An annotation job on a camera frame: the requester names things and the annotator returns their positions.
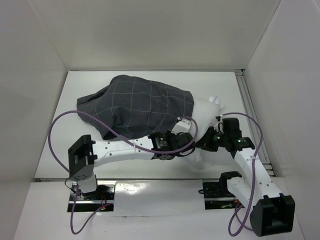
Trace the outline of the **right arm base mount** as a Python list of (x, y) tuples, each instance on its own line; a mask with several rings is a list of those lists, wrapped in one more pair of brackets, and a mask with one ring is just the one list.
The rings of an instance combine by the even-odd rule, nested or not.
[(203, 181), (198, 193), (204, 198), (206, 210), (234, 209), (240, 203), (231, 193), (223, 192), (218, 181)]

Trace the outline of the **dark grey checked pillowcase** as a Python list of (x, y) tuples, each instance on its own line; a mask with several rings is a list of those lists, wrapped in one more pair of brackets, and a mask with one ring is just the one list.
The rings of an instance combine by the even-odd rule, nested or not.
[[(171, 130), (179, 117), (191, 117), (194, 98), (189, 91), (137, 76), (118, 75), (94, 94), (77, 99), (79, 117), (95, 127), (103, 140), (118, 133), (128, 139)], [(91, 117), (102, 121), (107, 128)]]

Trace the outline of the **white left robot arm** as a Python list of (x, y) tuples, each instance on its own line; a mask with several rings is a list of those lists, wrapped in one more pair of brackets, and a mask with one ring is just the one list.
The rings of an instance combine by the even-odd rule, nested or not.
[(141, 138), (117, 141), (95, 141), (87, 134), (68, 149), (69, 179), (78, 184), (78, 196), (92, 200), (102, 192), (98, 187), (95, 168), (128, 160), (172, 160), (186, 157), (195, 148), (195, 140), (188, 132), (156, 132)]

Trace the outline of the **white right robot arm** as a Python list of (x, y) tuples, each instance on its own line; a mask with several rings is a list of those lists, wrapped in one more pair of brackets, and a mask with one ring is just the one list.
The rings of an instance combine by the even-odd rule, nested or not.
[(220, 194), (232, 195), (238, 200), (231, 219), (237, 218), (240, 208), (245, 209), (238, 230), (229, 235), (239, 235), (246, 223), (250, 223), (251, 230), (258, 237), (291, 232), (295, 201), (271, 179), (258, 156), (260, 146), (255, 146), (249, 137), (242, 136), (235, 113), (225, 113), (216, 119), (216, 126), (208, 128), (197, 146), (209, 152), (225, 149), (242, 170), (223, 172), (218, 181)]

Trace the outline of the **white pillow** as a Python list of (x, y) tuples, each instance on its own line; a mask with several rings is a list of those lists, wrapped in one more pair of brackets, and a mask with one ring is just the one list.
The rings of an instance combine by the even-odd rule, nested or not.
[[(216, 116), (221, 112), (224, 107), (219, 104), (219, 97), (210, 96), (209, 98), (194, 98), (189, 94), (182, 101), (177, 101), (177, 104), (171, 104), (175, 108), (172, 108), (173, 114), (178, 118), (193, 118), (198, 126), (198, 133), (196, 135), (195, 142), (197, 143), (205, 135), (210, 126), (214, 126), (218, 123)], [(196, 127), (191, 121), (191, 126), (187, 127), (188, 132), (192, 136), (195, 135)], [(200, 148), (195, 148), (194, 152), (188, 156), (182, 157), (182, 159), (195, 170), (202, 170), (204, 168), (203, 158)]]

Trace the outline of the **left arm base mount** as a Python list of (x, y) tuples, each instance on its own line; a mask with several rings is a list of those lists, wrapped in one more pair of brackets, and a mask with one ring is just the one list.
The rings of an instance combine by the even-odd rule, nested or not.
[(76, 194), (76, 183), (66, 179), (64, 185), (70, 190), (67, 212), (72, 211), (74, 200), (76, 198), (74, 212), (89, 213), (100, 208), (100, 212), (113, 212), (116, 182), (109, 180), (99, 180), (97, 190), (93, 193), (84, 194), (81, 189)]

